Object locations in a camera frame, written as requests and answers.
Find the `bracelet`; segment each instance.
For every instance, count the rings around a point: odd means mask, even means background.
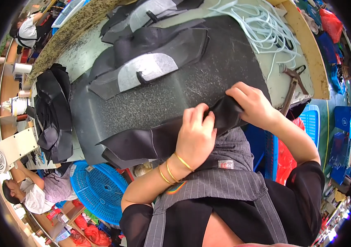
[[[177,180],[174,178],[174,176],[172,175],[172,173],[170,172],[169,163],[168,163],[167,161],[166,161],[166,166],[167,166],[167,171],[168,171],[168,173],[170,174],[171,178],[172,178],[175,182],[179,183],[179,181],[177,181]]]
[[[177,156],[178,160],[180,160],[189,170],[191,170],[192,172],[195,171],[192,168],[190,168],[190,166],[180,156],[178,156],[176,152],[174,152],[174,154]]]
[[[167,183],[169,183],[170,185],[173,185],[173,183],[170,183],[170,181],[168,181],[168,180],[164,177],[162,171],[160,170],[160,166],[158,166],[158,170],[159,170],[159,172],[160,172],[160,175],[163,177],[163,179],[164,179]]]

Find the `copper wire spool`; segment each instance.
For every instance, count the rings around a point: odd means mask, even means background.
[[[27,114],[17,115],[16,121],[17,122],[24,121],[24,120],[26,120],[26,118],[27,118]]]

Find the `hand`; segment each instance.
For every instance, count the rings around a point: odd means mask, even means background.
[[[262,91],[243,82],[237,82],[226,94],[233,97],[244,109],[241,119],[270,131],[281,113],[274,109]]]
[[[217,136],[217,129],[214,129],[214,113],[210,111],[203,121],[203,114],[208,109],[205,103],[186,109],[178,133],[175,152],[193,170],[201,166],[214,149]]]

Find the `thread spool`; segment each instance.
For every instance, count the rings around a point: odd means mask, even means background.
[[[12,115],[22,115],[25,113],[28,106],[27,98],[15,98],[12,100]]]
[[[18,96],[20,98],[30,98],[31,90],[21,90],[21,91],[19,91]]]
[[[16,121],[17,121],[17,122],[25,121],[26,118],[27,118],[27,114],[17,115],[17,116],[16,116]]]
[[[15,63],[12,72],[30,73],[33,66],[31,64]]]

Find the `striped apron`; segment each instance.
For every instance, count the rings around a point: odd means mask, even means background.
[[[240,128],[217,137],[207,161],[181,182],[158,196],[145,239],[145,247],[162,247],[166,210],[174,203],[195,198],[217,197],[251,201],[266,223],[274,243],[287,244],[280,217],[270,199],[261,173],[253,172],[253,155]]]

